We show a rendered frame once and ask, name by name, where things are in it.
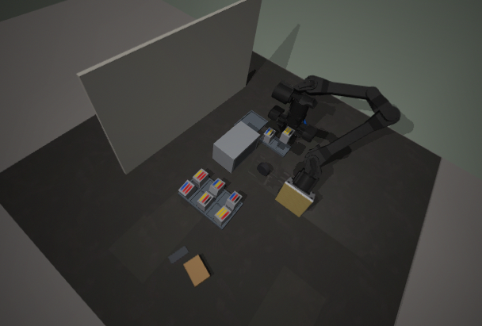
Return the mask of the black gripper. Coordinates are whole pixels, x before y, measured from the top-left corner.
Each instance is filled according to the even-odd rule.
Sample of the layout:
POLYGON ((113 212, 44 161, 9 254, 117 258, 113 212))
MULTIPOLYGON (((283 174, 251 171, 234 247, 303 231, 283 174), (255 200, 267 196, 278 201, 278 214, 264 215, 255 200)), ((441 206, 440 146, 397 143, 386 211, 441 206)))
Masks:
POLYGON ((296 115, 291 108, 288 112, 288 115, 284 115, 284 112, 284 109, 276 105, 271 109, 271 111, 269 111, 268 118, 273 121, 276 121, 278 118, 276 124, 278 125, 281 133, 283 133, 287 124, 296 129, 289 140, 296 137, 302 137, 302 139, 306 140, 307 142, 311 142, 317 134, 318 129, 311 125, 307 126, 306 124, 301 123, 305 115, 296 115))

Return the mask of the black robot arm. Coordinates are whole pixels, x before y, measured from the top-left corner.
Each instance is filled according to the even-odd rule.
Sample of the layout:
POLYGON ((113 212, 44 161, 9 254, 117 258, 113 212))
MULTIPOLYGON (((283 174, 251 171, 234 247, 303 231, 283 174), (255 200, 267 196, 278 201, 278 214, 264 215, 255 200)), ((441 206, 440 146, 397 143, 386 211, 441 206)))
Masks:
POLYGON ((272 98, 277 99, 285 105, 291 103, 289 108, 291 108, 296 115, 305 115, 304 121, 309 107, 314 109, 318 104, 316 98, 311 98, 306 94, 333 94, 349 98, 365 99, 374 112, 374 115, 365 123, 354 128, 354 130, 344 136, 341 136, 326 146, 320 147, 318 144, 313 149, 308 150, 308 154, 304 157, 306 167, 298 171, 293 179, 293 185, 310 195, 310 192, 319 181, 319 177, 322 176, 322 164, 335 153, 371 132, 395 124, 400 120, 401 112, 397 107, 392 105, 375 86, 359 86, 332 82, 315 75, 309 75, 303 82, 295 86, 281 80, 274 88, 272 98))

